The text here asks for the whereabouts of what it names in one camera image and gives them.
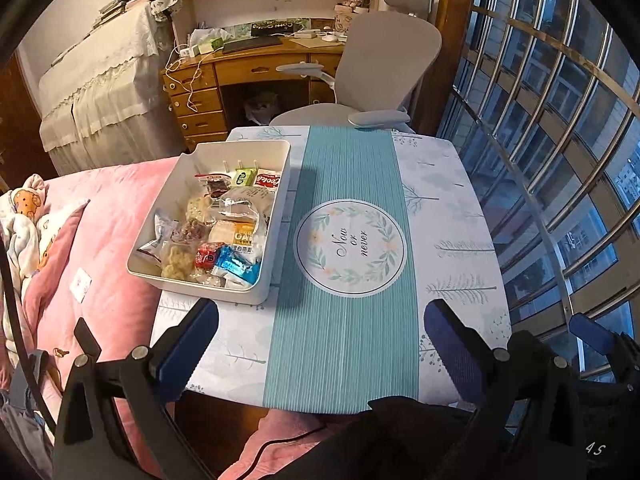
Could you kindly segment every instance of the circular floral wreath print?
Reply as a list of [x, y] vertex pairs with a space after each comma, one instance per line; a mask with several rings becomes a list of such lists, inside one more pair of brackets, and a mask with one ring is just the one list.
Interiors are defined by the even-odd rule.
[[406, 240], [386, 211], [360, 200], [334, 200], [300, 221], [294, 254], [315, 286], [342, 297], [382, 292], [406, 263]]

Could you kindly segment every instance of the floor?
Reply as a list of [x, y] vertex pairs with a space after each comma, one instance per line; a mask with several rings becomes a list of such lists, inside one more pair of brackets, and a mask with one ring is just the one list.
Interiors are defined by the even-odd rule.
[[194, 451], [214, 475], [238, 460], [244, 443], [269, 410], [184, 392], [175, 421]]

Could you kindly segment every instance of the blue snack wrapper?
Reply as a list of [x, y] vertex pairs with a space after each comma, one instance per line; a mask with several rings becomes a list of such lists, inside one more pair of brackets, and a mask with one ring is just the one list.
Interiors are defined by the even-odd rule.
[[240, 254], [236, 253], [230, 246], [225, 245], [220, 249], [220, 255], [216, 260], [216, 266], [220, 269], [228, 270], [233, 275], [245, 280], [252, 285], [258, 281], [260, 273], [260, 263], [253, 265], [245, 260]]

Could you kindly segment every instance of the red snack wrapper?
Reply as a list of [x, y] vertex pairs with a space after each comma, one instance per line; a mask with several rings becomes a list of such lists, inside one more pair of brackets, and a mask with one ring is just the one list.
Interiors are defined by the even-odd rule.
[[194, 266], [197, 269], [211, 270], [216, 265], [220, 249], [224, 246], [222, 243], [207, 243], [198, 247]]
[[275, 190], [280, 185], [282, 173], [271, 170], [258, 170], [255, 177], [254, 186], [266, 187]]

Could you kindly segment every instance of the chair armrest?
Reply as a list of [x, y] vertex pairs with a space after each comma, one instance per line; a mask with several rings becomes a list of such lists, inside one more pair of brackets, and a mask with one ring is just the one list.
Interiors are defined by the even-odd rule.
[[325, 83], [327, 83], [331, 90], [335, 88], [335, 79], [323, 72], [322, 69], [324, 65], [319, 63], [291, 63], [288, 65], [280, 65], [276, 67], [277, 72], [284, 72], [285, 74], [294, 74], [294, 75], [309, 75], [312, 77], [317, 77], [321, 79]]
[[411, 117], [400, 110], [375, 110], [349, 115], [349, 122], [356, 128], [397, 128], [399, 124], [406, 124], [410, 120]]

